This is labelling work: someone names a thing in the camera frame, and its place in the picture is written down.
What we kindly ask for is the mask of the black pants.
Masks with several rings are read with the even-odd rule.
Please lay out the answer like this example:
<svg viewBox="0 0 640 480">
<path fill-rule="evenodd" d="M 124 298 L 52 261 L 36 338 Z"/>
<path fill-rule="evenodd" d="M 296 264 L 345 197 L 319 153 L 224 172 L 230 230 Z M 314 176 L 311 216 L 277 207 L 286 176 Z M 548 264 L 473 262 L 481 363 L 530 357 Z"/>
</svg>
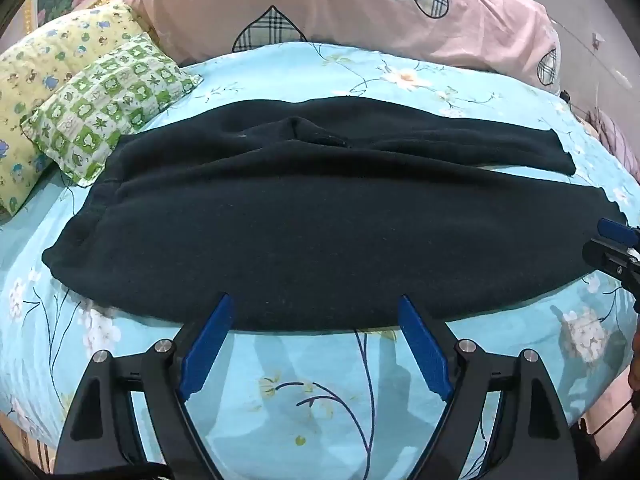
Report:
<svg viewBox="0 0 640 480">
<path fill-rule="evenodd" d="M 553 292 L 620 206 L 558 135 L 366 98 L 236 102 L 121 138 L 42 255 L 103 307 L 186 323 L 217 292 L 253 332 L 439 320 Z"/>
</svg>

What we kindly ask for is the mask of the yellow patterned pillow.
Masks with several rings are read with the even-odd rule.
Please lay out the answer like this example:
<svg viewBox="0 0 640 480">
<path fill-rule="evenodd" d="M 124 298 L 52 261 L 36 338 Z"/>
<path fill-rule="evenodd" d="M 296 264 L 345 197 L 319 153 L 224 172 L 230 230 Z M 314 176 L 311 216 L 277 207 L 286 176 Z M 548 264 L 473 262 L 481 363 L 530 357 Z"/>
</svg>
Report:
<svg viewBox="0 0 640 480">
<path fill-rule="evenodd" d="M 125 3 L 70 12 L 1 55 L 1 210 L 13 216 L 50 164 L 21 121 L 100 56 L 150 26 Z"/>
</svg>

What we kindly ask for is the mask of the large pink pillow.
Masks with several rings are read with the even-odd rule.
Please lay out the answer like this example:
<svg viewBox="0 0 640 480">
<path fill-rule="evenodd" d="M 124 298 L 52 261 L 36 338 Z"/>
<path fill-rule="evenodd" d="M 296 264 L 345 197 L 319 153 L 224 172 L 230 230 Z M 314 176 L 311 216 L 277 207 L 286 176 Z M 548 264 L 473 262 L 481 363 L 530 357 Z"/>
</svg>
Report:
<svg viewBox="0 0 640 480">
<path fill-rule="evenodd" d="M 534 0 L 124 0 L 188 65 L 288 41 L 488 70 L 549 92 L 561 47 Z"/>
</svg>

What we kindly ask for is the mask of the green checkered pillow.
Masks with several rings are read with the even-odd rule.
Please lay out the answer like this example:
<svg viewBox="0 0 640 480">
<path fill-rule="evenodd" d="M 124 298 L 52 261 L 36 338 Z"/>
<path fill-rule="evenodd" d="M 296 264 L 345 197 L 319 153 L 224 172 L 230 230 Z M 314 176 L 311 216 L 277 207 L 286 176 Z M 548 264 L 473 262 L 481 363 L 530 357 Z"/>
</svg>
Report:
<svg viewBox="0 0 640 480">
<path fill-rule="evenodd" d="M 144 32 L 70 78 L 21 120 L 21 128 L 70 180 L 87 186 L 122 136 L 138 133 L 202 81 Z"/>
</svg>

